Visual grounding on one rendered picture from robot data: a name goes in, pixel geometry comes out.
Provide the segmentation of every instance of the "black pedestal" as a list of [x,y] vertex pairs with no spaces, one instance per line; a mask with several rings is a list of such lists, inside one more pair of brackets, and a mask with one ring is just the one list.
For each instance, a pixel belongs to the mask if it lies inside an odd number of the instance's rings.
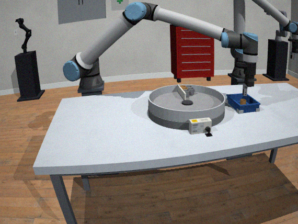
[[288,59],[288,42],[268,40],[267,74],[263,76],[273,81],[288,81],[286,61]]
[[21,94],[17,101],[39,99],[44,90],[40,90],[36,51],[16,55],[15,62]]

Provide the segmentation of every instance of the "wooden floor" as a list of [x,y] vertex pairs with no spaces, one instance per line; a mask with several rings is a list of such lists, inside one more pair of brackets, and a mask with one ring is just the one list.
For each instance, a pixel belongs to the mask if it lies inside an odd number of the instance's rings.
[[[276,83],[256,78],[256,84]],[[287,78],[298,88],[297,79]],[[181,82],[230,83],[228,76]],[[104,94],[174,84],[172,78],[105,83]],[[80,97],[77,88],[46,89],[39,100],[25,102],[17,102],[19,94],[0,96],[1,224],[66,223],[50,177],[35,176],[32,166],[61,99]],[[78,223],[298,223],[298,145],[280,148],[275,164],[268,162],[269,154],[93,177],[90,192],[78,176],[63,179]]]

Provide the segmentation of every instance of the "gray wall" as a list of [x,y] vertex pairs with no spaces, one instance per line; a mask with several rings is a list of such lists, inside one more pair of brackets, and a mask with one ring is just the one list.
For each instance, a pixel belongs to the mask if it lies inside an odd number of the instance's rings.
[[[147,0],[162,8],[192,16],[209,23],[233,29],[233,0]],[[290,0],[270,0],[279,10],[291,16]],[[2,0],[0,3],[0,95],[13,93],[18,88],[14,56],[21,53],[25,32],[15,22],[23,18],[32,30],[27,50],[36,50],[39,78],[42,89],[78,85],[68,81],[62,71],[63,64],[77,52],[84,51],[122,11],[112,11],[106,0],[106,19],[88,20],[58,25],[58,3],[55,0]],[[274,39],[278,22],[253,1],[246,0],[246,31],[259,37],[257,72],[267,68],[268,39]],[[105,81],[120,76],[143,73],[170,72],[169,24],[144,20],[120,38],[100,58],[101,76]],[[231,71],[234,59],[229,49],[223,49],[215,40],[215,73]]]

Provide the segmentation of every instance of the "table leg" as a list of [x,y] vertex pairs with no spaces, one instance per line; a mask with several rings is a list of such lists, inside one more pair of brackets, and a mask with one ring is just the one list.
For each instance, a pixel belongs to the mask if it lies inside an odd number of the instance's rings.
[[67,224],[77,224],[61,175],[50,175],[62,213]]
[[269,162],[270,163],[274,163],[275,162],[277,150],[278,150],[278,148],[271,149],[270,158],[269,158]]
[[90,184],[89,184],[88,176],[82,175],[81,177],[82,177],[84,190],[89,191],[90,190]]

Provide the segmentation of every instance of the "white control box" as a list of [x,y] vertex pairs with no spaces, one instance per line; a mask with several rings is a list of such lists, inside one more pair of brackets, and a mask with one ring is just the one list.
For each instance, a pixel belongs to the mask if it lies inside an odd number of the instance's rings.
[[212,120],[210,117],[205,118],[196,118],[189,120],[189,133],[191,134],[199,134],[199,133],[207,133],[205,130],[206,127],[212,128]]

